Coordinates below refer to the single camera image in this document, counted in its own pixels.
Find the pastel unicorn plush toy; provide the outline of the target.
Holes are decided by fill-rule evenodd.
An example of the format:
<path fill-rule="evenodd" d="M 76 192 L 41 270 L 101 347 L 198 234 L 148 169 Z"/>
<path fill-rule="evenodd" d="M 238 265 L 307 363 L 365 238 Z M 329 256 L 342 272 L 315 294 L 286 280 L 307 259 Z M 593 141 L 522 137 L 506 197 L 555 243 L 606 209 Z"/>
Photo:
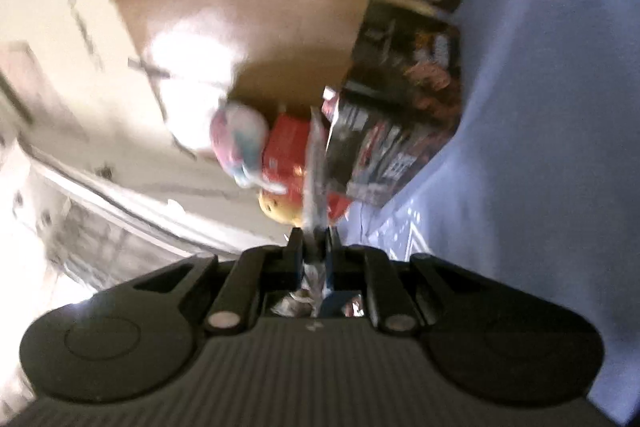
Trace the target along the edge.
<path fill-rule="evenodd" d="M 258 187 L 281 195 L 288 191 L 286 187 L 262 174 L 262 153 L 269 132 L 264 116 L 239 102 L 221 105 L 209 128 L 212 150 L 221 168 L 239 187 Z"/>

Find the black cardboard storage box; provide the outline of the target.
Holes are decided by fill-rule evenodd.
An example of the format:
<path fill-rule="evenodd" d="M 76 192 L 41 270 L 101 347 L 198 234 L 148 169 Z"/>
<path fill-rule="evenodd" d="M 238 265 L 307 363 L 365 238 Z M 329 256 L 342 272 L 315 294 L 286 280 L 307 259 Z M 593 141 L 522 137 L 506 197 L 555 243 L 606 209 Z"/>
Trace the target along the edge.
<path fill-rule="evenodd" d="M 461 113 L 457 28 L 370 0 L 332 108 L 329 190 L 384 206 L 450 141 Z"/>

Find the yellow duck plush toy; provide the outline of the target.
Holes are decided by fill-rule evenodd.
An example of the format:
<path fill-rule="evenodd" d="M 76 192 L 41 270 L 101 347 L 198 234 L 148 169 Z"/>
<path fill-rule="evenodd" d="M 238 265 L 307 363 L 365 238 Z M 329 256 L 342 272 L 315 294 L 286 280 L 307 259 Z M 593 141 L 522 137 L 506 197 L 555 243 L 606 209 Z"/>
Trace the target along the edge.
<path fill-rule="evenodd" d="M 258 194 L 258 204 L 268 218 L 281 225 L 292 225 L 296 228 L 303 225 L 303 203 L 299 197 L 262 190 Z"/>

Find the blue patterned tablecloth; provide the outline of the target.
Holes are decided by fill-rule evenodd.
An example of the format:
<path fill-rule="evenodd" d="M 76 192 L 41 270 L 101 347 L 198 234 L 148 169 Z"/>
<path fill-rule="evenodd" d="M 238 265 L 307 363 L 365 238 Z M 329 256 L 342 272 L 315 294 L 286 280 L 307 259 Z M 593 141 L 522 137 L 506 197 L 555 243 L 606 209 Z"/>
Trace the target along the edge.
<path fill-rule="evenodd" d="M 388 204 L 340 232 L 429 253 L 600 332 L 590 401 L 639 416 L 639 0 L 462 0 L 462 118 Z"/>

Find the red gift bag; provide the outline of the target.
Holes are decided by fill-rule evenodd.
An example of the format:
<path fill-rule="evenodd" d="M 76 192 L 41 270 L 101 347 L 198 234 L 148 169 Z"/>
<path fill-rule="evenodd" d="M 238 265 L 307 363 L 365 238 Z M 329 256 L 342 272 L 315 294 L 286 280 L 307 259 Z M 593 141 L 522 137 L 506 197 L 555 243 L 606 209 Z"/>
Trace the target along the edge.
<path fill-rule="evenodd" d="M 282 183 L 288 190 L 286 195 L 299 197 L 302 202 L 309 131 L 309 120 L 282 113 L 274 121 L 262 153 L 264 177 Z"/>

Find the large brown cardboard sheet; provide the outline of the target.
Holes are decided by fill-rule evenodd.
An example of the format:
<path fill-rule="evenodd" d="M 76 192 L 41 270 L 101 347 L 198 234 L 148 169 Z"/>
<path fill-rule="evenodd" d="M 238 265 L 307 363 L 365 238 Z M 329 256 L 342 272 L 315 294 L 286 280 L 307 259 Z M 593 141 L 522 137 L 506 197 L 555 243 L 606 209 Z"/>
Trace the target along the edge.
<path fill-rule="evenodd" d="M 115 0 L 181 122 L 224 100 L 306 113 L 340 84 L 370 0 Z M 416 0 L 386 0 L 426 11 Z"/>

